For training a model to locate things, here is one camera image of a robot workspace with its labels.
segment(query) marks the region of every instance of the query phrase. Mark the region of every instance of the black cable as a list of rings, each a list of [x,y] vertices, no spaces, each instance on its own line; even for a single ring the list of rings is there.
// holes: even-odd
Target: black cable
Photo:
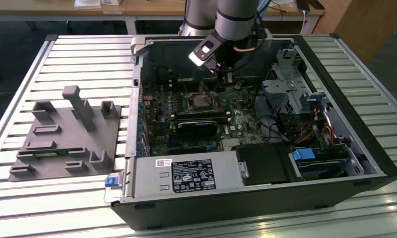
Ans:
[[[278,10],[280,12],[281,12],[281,19],[280,19],[280,21],[282,21],[282,17],[284,17],[284,12],[286,13],[286,11],[284,11],[284,10],[281,10],[281,5],[278,4],[278,3],[276,3],[276,2],[273,2],[276,5],[278,5],[278,8],[280,9],[276,9],[276,8],[273,8],[273,7],[269,7],[269,8],[272,8],[272,9],[274,9],[274,10]]]
[[[266,115],[260,116],[260,117],[256,115],[254,105],[256,105],[257,92],[258,92],[258,87],[256,87],[256,89],[254,89],[253,100],[252,100],[252,111],[253,111],[253,115],[254,115],[254,117],[257,118],[257,121],[260,122],[260,125],[261,125],[262,127],[265,127],[265,128],[269,130],[269,136],[270,136],[270,132],[273,132],[273,133],[280,137],[280,139],[281,139],[285,143],[288,143],[288,144],[293,144],[293,143],[288,140],[288,138],[286,138],[286,139],[282,138],[284,135],[282,135],[278,131],[276,131],[276,130],[272,128],[272,126],[273,126],[274,124],[272,124],[270,126],[268,126],[266,124],[262,123],[262,121],[260,120],[260,118],[264,117],[264,116],[266,116]]]

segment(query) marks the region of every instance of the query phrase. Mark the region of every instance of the blue latch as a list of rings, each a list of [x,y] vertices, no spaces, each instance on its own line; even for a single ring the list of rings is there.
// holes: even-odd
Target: blue latch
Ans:
[[[293,151],[294,160],[312,160],[316,159],[312,149],[296,149]]]
[[[104,181],[104,185],[106,187],[117,187],[118,186],[118,177],[106,177]]]

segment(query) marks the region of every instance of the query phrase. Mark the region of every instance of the warning label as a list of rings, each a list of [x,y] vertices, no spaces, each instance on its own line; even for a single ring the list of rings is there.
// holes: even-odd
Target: warning label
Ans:
[[[212,160],[172,163],[173,192],[216,189]]]

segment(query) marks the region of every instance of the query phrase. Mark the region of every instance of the aluminum profile table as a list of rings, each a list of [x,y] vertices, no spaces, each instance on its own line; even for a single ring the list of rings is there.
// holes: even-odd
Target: aluminum profile table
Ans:
[[[92,105],[113,100],[122,106],[114,170],[122,169],[130,38],[58,36],[41,47],[0,121],[0,237],[397,237],[397,181],[332,208],[138,232],[104,202],[105,176],[8,182],[9,167],[34,118],[29,112],[33,102],[50,100],[56,107],[68,107],[61,97],[65,85],[78,85],[81,97]],[[305,40],[397,165],[397,101],[340,39],[308,36]],[[308,75],[320,91],[312,70]],[[120,188],[110,191],[112,197],[118,194]]]

